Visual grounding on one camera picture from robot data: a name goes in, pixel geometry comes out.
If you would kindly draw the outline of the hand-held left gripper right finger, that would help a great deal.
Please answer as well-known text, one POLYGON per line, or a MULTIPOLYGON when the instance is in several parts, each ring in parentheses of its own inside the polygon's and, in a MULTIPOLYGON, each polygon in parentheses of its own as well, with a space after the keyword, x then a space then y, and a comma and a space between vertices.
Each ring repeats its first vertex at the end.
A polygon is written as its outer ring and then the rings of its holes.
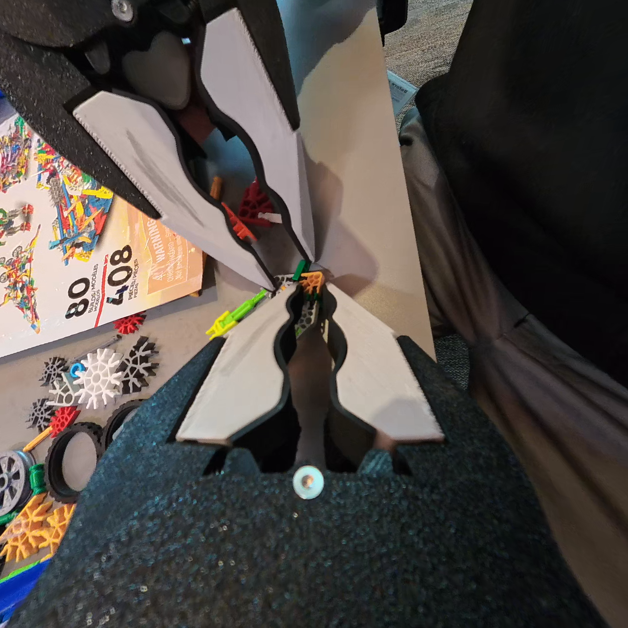
POLYGON ((393 444, 443 442, 395 331, 335 285, 324 287, 324 310, 333 407, 393 444))

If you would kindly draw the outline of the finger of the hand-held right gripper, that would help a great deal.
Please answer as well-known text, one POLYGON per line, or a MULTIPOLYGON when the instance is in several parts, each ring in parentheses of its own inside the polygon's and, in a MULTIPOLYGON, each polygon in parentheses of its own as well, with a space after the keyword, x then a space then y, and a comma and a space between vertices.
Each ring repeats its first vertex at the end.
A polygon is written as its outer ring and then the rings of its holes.
POLYGON ((74 118, 150 202, 162 224, 256 285, 276 288, 256 251, 233 231, 225 209, 192 178, 180 138, 159 107, 124 92, 99 90, 74 106, 74 118))
POLYGON ((315 260, 300 114, 277 7, 202 7, 200 84, 220 126, 246 146, 299 253, 315 260))

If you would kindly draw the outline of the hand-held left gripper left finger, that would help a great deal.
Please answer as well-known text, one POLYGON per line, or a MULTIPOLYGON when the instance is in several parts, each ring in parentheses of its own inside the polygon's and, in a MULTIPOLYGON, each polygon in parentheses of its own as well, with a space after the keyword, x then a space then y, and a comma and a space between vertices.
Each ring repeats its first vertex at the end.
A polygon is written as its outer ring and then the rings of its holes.
POLYGON ((178 442, 232 445, 285 407, 300 316, 301 288, 286 287, 231 329, 184 415, 178 442))

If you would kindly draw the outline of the lime and gray toy assembly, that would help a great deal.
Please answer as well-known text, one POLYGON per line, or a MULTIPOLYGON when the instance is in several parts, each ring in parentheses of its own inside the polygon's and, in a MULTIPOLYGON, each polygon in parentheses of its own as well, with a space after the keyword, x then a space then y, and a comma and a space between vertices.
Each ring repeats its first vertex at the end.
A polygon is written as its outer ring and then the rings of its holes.
POLYGON ((241 303, 233 311, 227 310, 217 317, 205 334, 210 340, 224 336, 235 326, 239 325, 256 308, 259 308, 262 302, 273 299, 279 292, 286 290, 288 286, 298 283, 302 286, 303 293, 315 293, 318 296, 316 303, 306 303, 304 299, 302 313, 298 322, 294 325, 295 337, 299 339, 305 331, 317 323, 325 277, 321 271, 308 271, 302 275, 300 281, 294 282, 292 281, 292 276, 293 274, 275 276, 275 279, 279 282, 278 291, 270 292, 264 288, 260 289, 257 294, 241 303))

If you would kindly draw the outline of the blue plastic bin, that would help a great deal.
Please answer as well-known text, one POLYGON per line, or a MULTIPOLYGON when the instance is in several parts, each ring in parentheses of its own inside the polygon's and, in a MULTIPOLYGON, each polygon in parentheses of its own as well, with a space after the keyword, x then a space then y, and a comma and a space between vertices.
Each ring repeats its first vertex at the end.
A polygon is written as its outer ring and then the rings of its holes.
POLYGON ((5 627, 14 611, 23 603, 47 568, 50 558, 17 569, 1 579, 1 627, 5 627))

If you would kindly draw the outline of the person's right hand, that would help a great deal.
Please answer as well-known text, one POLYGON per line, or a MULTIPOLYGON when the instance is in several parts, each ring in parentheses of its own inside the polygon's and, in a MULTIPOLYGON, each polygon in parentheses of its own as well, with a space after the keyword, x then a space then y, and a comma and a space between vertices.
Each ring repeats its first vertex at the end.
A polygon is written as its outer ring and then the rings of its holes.
POLYGON ((183 109, 173 112, 178 124, 200 147, 216 129, 204 106, 189 103, 183 109))

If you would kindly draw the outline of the dark gray snowflake connector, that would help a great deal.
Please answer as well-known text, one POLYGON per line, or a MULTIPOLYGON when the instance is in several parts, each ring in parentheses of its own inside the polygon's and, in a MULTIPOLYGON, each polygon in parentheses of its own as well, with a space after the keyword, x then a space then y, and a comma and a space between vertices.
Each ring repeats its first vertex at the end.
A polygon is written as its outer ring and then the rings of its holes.
POLYGON ((156 375, 160 363, 156 361, 159 351, 155 343, 141 336, 122 360, 118 371, 122 373, 120 391, 122 395, 141 392, 149 385, 149 378, 156 375))
POLYGON ((55 412, 56 409, 49 403, 49 400, 41 397, 34 401, 30 407, 26 419, 27 426, 35 429, 38 433, 43 433, 44 430, 50 427, 55 412))
POLYGON ((43 374, 40 378, 41 386, 49 386, 58 380, 62 374, 69 369, 68 361, 65 357, 53 356, 44 362, 43 374))

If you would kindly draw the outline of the orange ladder piece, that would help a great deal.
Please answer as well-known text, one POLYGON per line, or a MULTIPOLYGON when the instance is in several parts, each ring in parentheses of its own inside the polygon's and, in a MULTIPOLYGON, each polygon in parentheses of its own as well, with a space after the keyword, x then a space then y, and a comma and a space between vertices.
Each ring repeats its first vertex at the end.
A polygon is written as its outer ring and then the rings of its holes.
POLYGON ((230 207, 226 203, 222 202, 222 206, 229 217, 232 231, 234 231, 235 235, 241 241, 256 242, 256 236, 251 232, 247 225, 241 221, 241 219, 230 209, 230 207))

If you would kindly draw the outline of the red connector with rod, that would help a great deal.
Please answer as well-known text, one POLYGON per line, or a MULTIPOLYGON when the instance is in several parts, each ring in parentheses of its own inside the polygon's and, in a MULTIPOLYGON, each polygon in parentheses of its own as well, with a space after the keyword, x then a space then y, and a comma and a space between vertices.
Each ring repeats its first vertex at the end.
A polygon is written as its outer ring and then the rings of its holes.
POLYGON ((257 178, 245 189, 240 201, 238 217, 247 226, 271 227, 272 222, 260 218, 260 214, 273 214, 274 207, 270 198, 261 190, 257 178))

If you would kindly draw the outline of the black rubber tire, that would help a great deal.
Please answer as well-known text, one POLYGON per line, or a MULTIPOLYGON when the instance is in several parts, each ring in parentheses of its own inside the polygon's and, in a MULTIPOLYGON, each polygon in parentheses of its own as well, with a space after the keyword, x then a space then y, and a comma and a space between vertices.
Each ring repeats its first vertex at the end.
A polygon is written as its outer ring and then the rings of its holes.
POLYGON ((102 444, 103 433, 102 426, 85 421, 65 428, 53 439, 44 462, 44 481, 48 494, 53 500, 63 504, 73 504, 82 492, 82 489, 71 488, 63 473, 63 459, 71 440, 79 435, 86 436, 98 463, 105 451, 102 444))
POLYGON ((137 412, 145 399, 133 399, 120 405, 108 419, 102 432, 101 443, 106 450, 116 439, 116 435, 137 412))

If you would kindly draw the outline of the white snowflake connector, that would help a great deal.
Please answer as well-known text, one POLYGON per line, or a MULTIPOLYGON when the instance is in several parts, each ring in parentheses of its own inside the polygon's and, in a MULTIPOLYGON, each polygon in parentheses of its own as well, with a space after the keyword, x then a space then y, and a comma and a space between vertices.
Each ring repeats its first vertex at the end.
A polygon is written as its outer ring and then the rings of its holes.
POLYGON ((84 370, 77 378, 77 402, 87 410, 98 410, 122 394, 122 376, 119 370, 123 355, 113 349, 102 348, 87 354, 81 361, 84 370))

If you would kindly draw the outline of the person's gray trousers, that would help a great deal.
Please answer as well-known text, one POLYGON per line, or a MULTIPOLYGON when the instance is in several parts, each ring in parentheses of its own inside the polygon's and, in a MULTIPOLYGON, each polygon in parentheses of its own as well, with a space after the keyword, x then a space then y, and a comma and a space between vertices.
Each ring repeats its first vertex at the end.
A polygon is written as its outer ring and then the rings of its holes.
POLYGON ((562 342, 491 270, 416 107, 399 143, 434 335, 470 354, 470 394, 525 467, 579 584, 627 626, 627 389, 562 342))

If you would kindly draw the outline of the light gray fan connector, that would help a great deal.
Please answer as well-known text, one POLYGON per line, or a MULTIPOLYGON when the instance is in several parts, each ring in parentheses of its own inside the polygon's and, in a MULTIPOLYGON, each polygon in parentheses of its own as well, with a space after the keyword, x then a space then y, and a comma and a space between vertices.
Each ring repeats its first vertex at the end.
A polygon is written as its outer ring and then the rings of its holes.
POLYGON ((75 405, 78 389, 74 386, 72 378, 67 379, 65 375, 53 382, 53 388, 49 390, 52 397, 46 402, 46 406, 61 408, 75 405))

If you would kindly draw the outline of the red fan connector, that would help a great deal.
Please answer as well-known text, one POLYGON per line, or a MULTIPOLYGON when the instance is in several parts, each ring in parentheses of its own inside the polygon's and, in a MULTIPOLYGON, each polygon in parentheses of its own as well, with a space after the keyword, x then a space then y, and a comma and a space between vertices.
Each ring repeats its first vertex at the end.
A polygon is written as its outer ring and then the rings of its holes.
POLYGON ((72 426, 80 414, 77 406, 60 406, 52 415, 50 421, 50 437, 56 438, 68 427, 72 426))

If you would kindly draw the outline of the printed plastic toy bag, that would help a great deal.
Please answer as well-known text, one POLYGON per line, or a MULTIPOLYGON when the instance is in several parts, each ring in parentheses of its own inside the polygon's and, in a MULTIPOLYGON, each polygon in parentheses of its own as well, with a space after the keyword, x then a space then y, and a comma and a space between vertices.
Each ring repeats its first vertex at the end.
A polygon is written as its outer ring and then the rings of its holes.
POLYGON ((1 121, 1 357, 201 287, 203 253, 12 113, 1 121))

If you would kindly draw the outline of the yellow fan connector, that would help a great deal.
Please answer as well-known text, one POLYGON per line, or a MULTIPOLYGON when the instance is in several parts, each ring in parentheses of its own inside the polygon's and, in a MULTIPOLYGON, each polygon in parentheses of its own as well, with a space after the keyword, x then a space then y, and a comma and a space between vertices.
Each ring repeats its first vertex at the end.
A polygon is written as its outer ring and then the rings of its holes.
POLYGON ((47 517, 45 525, 38 531, 38 549, 46 550, 46 556, 51 558, 58 550, 71 522, 76 504, 64 504, 57 507, 47 517))
POLYGON ((36 554, 50 527, 53 502, 45 492, 34 495, 1 534, 1 557, 20 562, 36 554))

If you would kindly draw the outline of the gray wheel hub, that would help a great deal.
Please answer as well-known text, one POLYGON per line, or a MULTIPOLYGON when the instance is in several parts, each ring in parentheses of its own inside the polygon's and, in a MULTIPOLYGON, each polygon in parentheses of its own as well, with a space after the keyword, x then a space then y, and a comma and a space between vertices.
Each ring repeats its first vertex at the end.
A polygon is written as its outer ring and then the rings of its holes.
POLYGON ((1 452, 1 516, 20 511, 32 495, 29 469, 34 457, 24 451, 1 452))

